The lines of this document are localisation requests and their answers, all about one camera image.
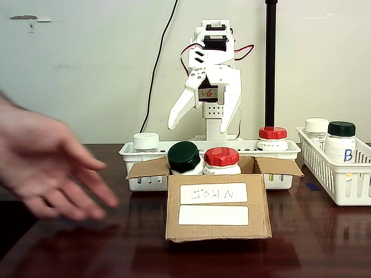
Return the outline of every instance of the dark green lid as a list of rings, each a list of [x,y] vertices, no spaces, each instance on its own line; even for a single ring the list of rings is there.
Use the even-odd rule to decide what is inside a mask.
[[[189,141],[178,142],[168,152],[170,169],[179,173],[191,171],[201,161],[198,148]]]
[[[355,124],[349,122],[330,122],[329,134],[340,137],[355,135]]]

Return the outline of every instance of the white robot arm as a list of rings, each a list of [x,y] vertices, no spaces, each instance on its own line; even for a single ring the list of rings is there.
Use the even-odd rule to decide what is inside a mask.
[[[184,91],[170,111],[173,130],[191,109],[203,106],[206,139],[226,140],[227,129],[241,102],[241,72],[234,68],[234,38],[229,20],[204,20],[196,28],[195,41],[203,49],[190,50],[189,77]]]

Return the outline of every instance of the bottle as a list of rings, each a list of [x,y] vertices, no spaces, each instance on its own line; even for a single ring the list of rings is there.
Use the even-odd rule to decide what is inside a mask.
[[[286,129],[281,127],[263,127],[259,130],[259,151],[287,151],[289,144],[285,141],[288,136]]]
[[[189,141],[174,144],[168,152],[168,161],[173,175],[202,175],[205,166],[197,146]]]
[[[205,175],[237,175],[241,174],[238,165],[239,154],[231,148],[213,148],[205,153]]]
[[[354,163],[355,125],[349,122],[330,122],[325,144],[325,154],[333,163]],[[352,180],[352,174],[346,174],[346,181]]]
[[[305,134],[321,150],[324,150],[328,128],[329,120],[327,119],[309,118],[305,121]]]
[[[154,132],[143,132],[133,135],[135,152],[158,152],[160,137]]]

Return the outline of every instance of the finger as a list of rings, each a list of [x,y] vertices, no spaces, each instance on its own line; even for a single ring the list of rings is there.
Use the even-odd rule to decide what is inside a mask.
[[[63,187],[63,192],[79,208],[89,214],[94,219],[100,220],[106,216],[102,210],[74,181],[67,181]]]
[[[86,218],[86,213],[70,203],[59,190],[52,190],[44,197],[61,215],[74,221],[81,221]]]
[[[105,163],[96,159],[92,153],[77,140],[73,132],[66,128],[65,133],[66,136],[62,143],[62,148],[69,157],[90,170],[99,171],[106,167]]]
[[[79,167],[73,172],[73,174],[106,205],[110,207],[116,207],[118,205],[117,196],[102,180],[98,173]]]
[[[58,212],[54,208],[48,207],[40,197],[23,199],[23,203],[38,218],[52,219],[58,216]]]

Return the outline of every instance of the red bottle cap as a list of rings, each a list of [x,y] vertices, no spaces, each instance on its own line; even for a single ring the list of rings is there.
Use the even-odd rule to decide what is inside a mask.
[[[281,127],[263,127],[259,130],[259,137],[262,139],[285,139],[288,136],[286,129]]]
[[[231,166],[238,161],[238,152],[231,148],[213,148],[205,153],[205,162],[211,166]]]

